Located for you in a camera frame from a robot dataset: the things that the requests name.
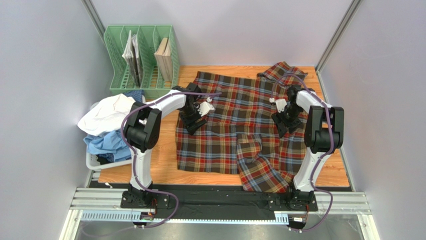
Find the plaid long sleeve shirt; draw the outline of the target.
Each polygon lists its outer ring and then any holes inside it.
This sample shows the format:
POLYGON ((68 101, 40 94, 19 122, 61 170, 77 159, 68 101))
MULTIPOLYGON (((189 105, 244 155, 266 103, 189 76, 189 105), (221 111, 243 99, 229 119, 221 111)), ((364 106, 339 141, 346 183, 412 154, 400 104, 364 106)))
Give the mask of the plaid long sleeve shirt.
POLYGON ((177 168, 188 172, 238 175, 249 192, 284 193, 306 154, 307 113, 301 125, 279 136, 272 119, 277 112, 270 97, 287 98, 287 90, 307 76, 282 61, 255 79, 198 72, 194 83, 212 99, 214 112, 193 135, 182 120, 176 126, 177 168))

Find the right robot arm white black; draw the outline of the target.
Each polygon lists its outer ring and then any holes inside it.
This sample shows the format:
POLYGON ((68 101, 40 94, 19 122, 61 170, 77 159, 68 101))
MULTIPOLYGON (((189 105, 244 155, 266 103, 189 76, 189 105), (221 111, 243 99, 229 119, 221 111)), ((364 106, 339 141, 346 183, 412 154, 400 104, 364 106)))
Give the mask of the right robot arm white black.
POLYGON ((306 153, 285 200, 287 208, 299 210, 313 203, 315 184, 325 162, 343 145, 345 112, 342 107, 324 102, 311 88, 292 85, 286 94, 286 99, 269 98, 269 103, 276 107, 271 118, 279 137, 301 128, 299 114, 307 113, 306 153))

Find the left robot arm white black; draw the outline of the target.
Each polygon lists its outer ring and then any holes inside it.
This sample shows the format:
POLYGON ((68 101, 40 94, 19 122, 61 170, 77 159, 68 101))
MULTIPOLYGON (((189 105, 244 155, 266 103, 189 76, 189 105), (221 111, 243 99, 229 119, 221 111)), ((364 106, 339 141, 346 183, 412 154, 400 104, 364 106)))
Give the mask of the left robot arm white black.
POLYGON ((169 194, 154 190, 151 176, 152 152, 160 138, 162 119, 174 111, 179 112, 187 133, 195 132, 206 124, 205 116, 214 112, 210 93, 203 93, 198 85, 175 86, 155 100, 136 101, 124 118, 120 133, 131 151, 131 179, 123 192, 120 206, 124 209, 154 208, 156 198, 169 194))

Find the dark blue patterned shirt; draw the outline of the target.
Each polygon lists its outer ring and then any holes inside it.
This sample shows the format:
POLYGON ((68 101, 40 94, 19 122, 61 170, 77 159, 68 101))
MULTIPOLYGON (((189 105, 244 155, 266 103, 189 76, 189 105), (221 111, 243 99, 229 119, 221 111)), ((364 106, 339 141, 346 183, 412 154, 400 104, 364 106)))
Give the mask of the dark blue patterned shirt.
POLYGON ((142 89, 136 89, 131 90, 123 93, 128 98, 133 98, 135 101, 138 102, 144 102, 146 100, 145 98, 145 92, 142 89))

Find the beige book in organizer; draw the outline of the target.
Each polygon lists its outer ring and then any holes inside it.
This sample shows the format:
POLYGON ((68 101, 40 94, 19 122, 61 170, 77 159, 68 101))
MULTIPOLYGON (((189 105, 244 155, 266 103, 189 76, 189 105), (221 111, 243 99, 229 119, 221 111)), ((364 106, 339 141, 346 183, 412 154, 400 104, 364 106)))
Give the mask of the beige book in organizer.
POLYGON ((164 37, 161 40, 156 52, 154 53, 154 57, 164 81, 172 82, 174 70, 172 62, 171 41, 169 38, 164 37))

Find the green plastic file organizer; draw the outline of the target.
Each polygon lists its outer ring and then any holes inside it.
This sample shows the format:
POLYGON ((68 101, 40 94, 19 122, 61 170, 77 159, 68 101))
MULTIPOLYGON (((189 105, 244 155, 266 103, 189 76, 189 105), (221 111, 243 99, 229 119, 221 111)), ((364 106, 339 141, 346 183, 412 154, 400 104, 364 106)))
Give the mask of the green plastic file organizer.
POLYGON ((110 91, 113 95, 134 90, 143 90, 147 99, 157 99, 168 93, 179 83, 180 60, 177 41, 172 25, 109 25, 103 35, 111 64, 113 79, 110 91), (135 84, 129 66, 122 57, 129 34, 137 35, 139 46, 142 79, 139 86, 135 84), (161 41, 167 38, 171 41, 171 61, 173 77, 165 80, 158 69, 155 52, 161 41))

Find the white shirt in basket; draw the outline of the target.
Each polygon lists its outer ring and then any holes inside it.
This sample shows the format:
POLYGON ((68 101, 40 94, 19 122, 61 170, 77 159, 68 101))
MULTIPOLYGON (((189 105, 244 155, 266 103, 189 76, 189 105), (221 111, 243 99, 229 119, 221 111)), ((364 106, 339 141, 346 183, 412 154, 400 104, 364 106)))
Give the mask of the white shirt in basket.
POLYGON ((104 98, 79 120, 77 127, 92 136, 117 131, 135 102, 124 94, 104 98))

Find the light blue shirt in basket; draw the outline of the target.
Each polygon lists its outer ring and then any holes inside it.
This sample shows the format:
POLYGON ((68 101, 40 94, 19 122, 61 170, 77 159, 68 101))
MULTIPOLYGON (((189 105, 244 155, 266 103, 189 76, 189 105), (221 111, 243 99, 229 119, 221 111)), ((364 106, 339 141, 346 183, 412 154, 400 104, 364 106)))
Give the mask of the light blue shirt in basket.
POLYGON ((120 130, 99 136, 88 134, 83 141, 89 154, 100 156, 108 162, 117 163, 131 158, 130 148, 123 141, 120 130))

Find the magazines in organizer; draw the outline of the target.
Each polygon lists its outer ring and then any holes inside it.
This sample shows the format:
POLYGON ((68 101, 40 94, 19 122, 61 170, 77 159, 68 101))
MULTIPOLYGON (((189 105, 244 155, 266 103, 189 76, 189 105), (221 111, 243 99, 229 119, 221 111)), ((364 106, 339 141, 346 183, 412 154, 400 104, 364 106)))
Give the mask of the magazines in organizer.
POLYGON ((126 45, 122 57, 127 63, 129 74, 136 88, 142 87, 143 67, 141 64, 141 56, 139 51, 138 35, 128 31, 126 45))

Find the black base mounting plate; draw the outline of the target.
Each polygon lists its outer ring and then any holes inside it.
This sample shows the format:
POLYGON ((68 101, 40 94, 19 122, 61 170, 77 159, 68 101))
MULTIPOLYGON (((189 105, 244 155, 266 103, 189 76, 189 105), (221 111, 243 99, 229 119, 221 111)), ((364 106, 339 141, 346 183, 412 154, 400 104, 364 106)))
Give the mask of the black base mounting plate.
POLYGON ((129 184, 115 183, 116 206, 121 209, 157 210, 158 218, 172 214, 182 220, 266 221, 275 212, 315 213, 319 210, 316 196, 303 194, 244 191, 240 186, 154 184, 156 191, 142 192, 129 184))

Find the white laundry basket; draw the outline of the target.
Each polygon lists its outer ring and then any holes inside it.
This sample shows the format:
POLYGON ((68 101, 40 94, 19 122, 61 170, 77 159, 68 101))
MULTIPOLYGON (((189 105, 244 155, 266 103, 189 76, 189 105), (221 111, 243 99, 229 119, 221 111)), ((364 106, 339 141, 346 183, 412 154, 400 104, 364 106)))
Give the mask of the white laundry basket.
MULTIPOLYGON (((94 103, 91 106, 90 110, 93 107, 95 107, 97 104, 98 104, 98 102, 94 103)), ((93 155, 93 154, 90 154, 90 153, 87 152, 86 165, 91 170, 101 170, 101 169, 113 168, 113 167, 118 167, 118 166, 129 164, 130 160, 131 160, 131 158, 129 160, 124 160, 124 161, 120 161, 120 162, 109 162, 105 158, 100 157, 99 155, 93 155)))

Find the aluminium frame rail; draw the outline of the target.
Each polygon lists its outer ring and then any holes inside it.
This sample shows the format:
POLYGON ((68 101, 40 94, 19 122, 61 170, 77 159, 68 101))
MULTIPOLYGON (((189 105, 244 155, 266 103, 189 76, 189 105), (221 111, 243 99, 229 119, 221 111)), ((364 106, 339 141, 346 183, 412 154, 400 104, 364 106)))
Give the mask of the aluminium frame rail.
POLYGON ((275 212, 273 220, 143 219, 148 209, 123 209, 113 184, 92 171, 76 189, 63 240, 378 240, 367 197, 349 188, 316 193, 317 212, 275 212))

